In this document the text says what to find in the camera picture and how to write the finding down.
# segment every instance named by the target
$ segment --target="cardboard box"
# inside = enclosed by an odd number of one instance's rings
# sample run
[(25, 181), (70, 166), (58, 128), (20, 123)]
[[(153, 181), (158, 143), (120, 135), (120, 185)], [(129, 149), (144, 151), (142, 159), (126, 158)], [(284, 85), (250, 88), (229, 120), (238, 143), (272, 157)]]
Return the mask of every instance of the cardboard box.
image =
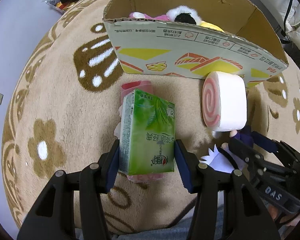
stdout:
[[(131, 19), (187, 5), (225, 33), (197, 25)], [(111, 0), (105, 27), (126, 73), (204, 79), (211, 71), (240, 75), (252, 87), (288, 67), (280, 40), (248, 0)]]

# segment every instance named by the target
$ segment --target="green tea drink carton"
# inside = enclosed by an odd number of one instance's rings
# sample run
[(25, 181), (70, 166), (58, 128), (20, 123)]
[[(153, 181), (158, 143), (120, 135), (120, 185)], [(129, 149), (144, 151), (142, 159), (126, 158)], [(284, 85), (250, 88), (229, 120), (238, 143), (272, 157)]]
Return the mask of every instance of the green tea drink carton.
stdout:
[(119, 170), (127, 175), (174, 171), (174, 104), (139, 89), (123, 99)]

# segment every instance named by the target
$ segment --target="screw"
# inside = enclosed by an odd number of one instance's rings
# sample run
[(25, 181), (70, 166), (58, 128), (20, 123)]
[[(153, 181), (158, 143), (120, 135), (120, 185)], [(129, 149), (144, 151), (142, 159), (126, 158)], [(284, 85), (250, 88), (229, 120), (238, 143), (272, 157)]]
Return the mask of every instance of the screw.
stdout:
[(258, 169), (258, 173), (259, 173), (260, 176), (262, 176), (263, 175), (263, 170), (262, 169)]
[(234, 170), (233, 173), (238, 177), (240, 177), (242, 175), (242, 171), (239, 171), (239, 170)]
[(200, 169), (206, 169), (206, 168), (208, 168), (208, 165), (207, 165), (206, 163), (199, 163), (199, 164), (198, 164), (198, 167), (199, 167)]
[(99, 168), (99, 164), (98, 163), (91, 163), (90, 164), (90, 169), (96, 170), (97, 168)]
[(59, 171), (56, 171), (56, 173), (55, 173), (55, 175), (57, 176), (57, 177), (61, 177), (62, 175), (63, 175), (63, 171), (62, 170), (59, 170)]

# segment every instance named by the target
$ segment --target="fluffy carpet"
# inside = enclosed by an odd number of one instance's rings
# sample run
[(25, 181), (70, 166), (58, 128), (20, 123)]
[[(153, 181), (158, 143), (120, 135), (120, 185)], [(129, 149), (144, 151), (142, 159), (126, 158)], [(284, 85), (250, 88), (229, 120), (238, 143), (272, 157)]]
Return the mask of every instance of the fluffy carpet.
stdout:
[[(119, 64), (110, 66), (114, 51), (100, 56), (111, 48), (102, 23), (108, 1), (80, 0), (66, 12), (34, 50), (13, 93), (2, 137), (2, 173), (19, 227), (55, 171), (80, 171), (109, 151), (120, 121), (123, 83), (150, 80), (156, 95), (175, 103), (176, 138), (198, 157), (228, 137), (224, 133), (215, 140), (203, 123), (202, 80), (126, 74)], [(300, 152), (300, 70), (288, 59), (282, 74), (247, 91), (248, 123)], [(75, 225), (80, 227), (78, 196)], [(115, 187), (101, 196), (108, 228), (117, 234), (167, 227), (194, 198), (183, 188), (177, 168), (162, 180), (141, 184), (119, 173)]]

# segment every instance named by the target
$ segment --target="box flap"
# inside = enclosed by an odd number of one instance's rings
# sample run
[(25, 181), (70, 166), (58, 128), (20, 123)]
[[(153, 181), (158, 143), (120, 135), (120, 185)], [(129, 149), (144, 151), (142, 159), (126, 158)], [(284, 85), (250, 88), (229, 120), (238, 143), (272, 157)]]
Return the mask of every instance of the box flap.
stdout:
[(288, 64), (281, 42), (270, 23), (260, 10), (255, 10), (249, 21), (237, 33), (238, 36), (253, 42), (269, 51), (273, 56)]
[(166, 14), (172, 8), (186, 5), (195, 8), (204, 21), (234, 34), (245, 25), (256, 9), (248, 0), (111, 0), (110, 4), (105, 9), (105, 19), (127, 18), (132, 11), (156, 17)]
[(131, 0), (110, 0), (103, 11), (103, 17), (107, 19), (127, 18), (135, 8)]

